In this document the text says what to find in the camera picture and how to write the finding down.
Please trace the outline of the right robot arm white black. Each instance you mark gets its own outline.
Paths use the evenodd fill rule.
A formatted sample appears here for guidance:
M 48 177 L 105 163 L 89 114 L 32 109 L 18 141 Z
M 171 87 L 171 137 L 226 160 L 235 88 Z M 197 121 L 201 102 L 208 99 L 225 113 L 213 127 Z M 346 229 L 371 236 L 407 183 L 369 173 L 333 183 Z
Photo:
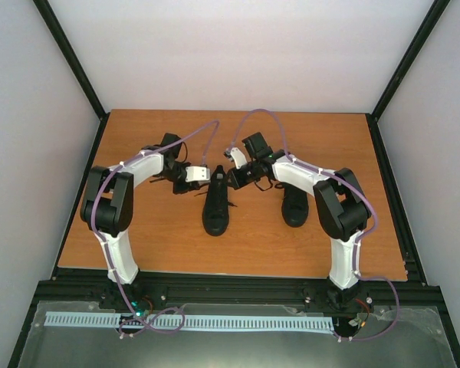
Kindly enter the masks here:
M 233 145 L 224 152 L 235 165 L 227 174 L 228 185 L 240 189 L 266 177 L 314 197 L 320 226 L 331 246 L 326 298 L 333 309 L 345 309 L 359 292 L 360 246 L 370 233 L 367 222 L 377 220 L 355 174 L 348 168 L 333 171 L 311 165 L 285 149 L 275 152 L 261 133 L 242 142 L 247 153 Z

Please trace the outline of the black sneaker with laces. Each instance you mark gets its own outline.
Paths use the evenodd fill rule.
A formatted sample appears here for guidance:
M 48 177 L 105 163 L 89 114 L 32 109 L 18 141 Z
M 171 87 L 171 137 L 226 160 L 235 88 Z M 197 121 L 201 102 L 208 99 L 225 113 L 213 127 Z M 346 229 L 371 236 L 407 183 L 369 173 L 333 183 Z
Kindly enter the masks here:
M 274 187 L 284 191 L 281 214 L 286 225 L 292 228 L 299 228 L 304 225 L 309 215 L 307 193 L 283 182 L 275 184 Z

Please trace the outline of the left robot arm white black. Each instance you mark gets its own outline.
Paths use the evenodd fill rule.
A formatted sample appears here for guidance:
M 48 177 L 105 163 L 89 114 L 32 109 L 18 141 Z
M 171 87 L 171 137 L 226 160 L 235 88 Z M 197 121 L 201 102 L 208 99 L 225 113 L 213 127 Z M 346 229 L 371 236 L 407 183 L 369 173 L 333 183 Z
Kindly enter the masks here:
M 117 299 L 127 308 L 139 307 L 144 299 L 143 288 L 133 282 L 139 268 L 128 233 L 135 188 L 153 178 L 171 182 L 173 193 L 184 194 L 200 189 L 210 179 L 207 165 L 178 160 L 184 144 L 176 134 L 167 133 L 161 144 L 145 146 L 134 157 L 113 166 L 94 166 L 88 173 L 80 217 L 100 243 L 108 278 L 122 284 Z

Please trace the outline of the black sneaker one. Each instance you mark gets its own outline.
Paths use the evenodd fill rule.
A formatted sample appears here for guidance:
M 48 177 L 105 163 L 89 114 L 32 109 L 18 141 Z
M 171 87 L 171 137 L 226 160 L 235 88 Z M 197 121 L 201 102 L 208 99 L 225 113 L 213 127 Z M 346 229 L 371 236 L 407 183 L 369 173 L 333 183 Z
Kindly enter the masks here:
M 211 236 L 223 235 L 230 219 L 228 207 L 235 207 L 235 204 L 228 200 L 228 185 L 223 165 L 217 165 L 209 182 L 203 183 L 201 187 L 207 188 L 202 210 L 203 228 Z

